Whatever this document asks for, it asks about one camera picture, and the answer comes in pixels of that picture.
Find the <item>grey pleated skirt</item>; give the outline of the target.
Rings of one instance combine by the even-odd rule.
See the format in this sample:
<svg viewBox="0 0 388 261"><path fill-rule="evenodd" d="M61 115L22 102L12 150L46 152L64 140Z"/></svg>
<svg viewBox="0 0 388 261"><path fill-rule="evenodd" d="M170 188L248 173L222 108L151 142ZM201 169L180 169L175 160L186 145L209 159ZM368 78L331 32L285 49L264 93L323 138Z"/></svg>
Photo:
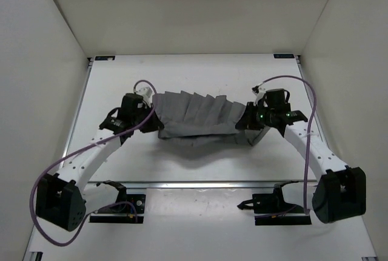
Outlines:
<svg viewBox="0 0 388 261"><path fill-rule="evenodd" d="M213 97L166 91L155 94L152 100L164 125L158 138L179 146L196 147L210 143L255 146L269 131L268 127L236 129L246 106L229 101L225 95Z"/></svg>

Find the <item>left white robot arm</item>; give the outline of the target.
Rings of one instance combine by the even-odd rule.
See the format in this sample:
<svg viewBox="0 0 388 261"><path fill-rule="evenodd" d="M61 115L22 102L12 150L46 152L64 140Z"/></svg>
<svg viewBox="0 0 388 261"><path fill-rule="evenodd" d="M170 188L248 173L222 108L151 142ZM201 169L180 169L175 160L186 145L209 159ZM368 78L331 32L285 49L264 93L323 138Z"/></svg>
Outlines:
<svg viewBox="0 0 388 261"><path fill-rule="evenodd" d="M85 216L106 206L120 211L127 204L126 188L113 180L89 183L93 175L135 131L149 133L164 126L151 102L152 90L144 87L123 96L99 125L88 146L72 153L54 174L46 172L33 190L36 217L66 231L78 228Z"/></svg>

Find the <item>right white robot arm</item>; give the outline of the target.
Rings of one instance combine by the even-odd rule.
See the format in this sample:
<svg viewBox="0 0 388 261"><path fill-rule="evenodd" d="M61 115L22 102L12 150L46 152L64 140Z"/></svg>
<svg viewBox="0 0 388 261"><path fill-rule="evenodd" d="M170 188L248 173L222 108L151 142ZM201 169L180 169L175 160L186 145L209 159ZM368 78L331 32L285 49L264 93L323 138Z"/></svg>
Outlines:
<svg viewBox="0 0 388 261"><path fill-rule="evenodd" d="M278 217L303 209L313 211L322 223L333 223L363 215L366 212L366 174L361 168L351 168L338 158L309 126L309 120L299 110L292 110L290 93L285 89L265 91L254 87L254 102L247 103L237 127L252 130L276 129L305 160L317 185L306 181L277 183L270 194L254 196L238 205L252 209L260 217Z"/></svg>

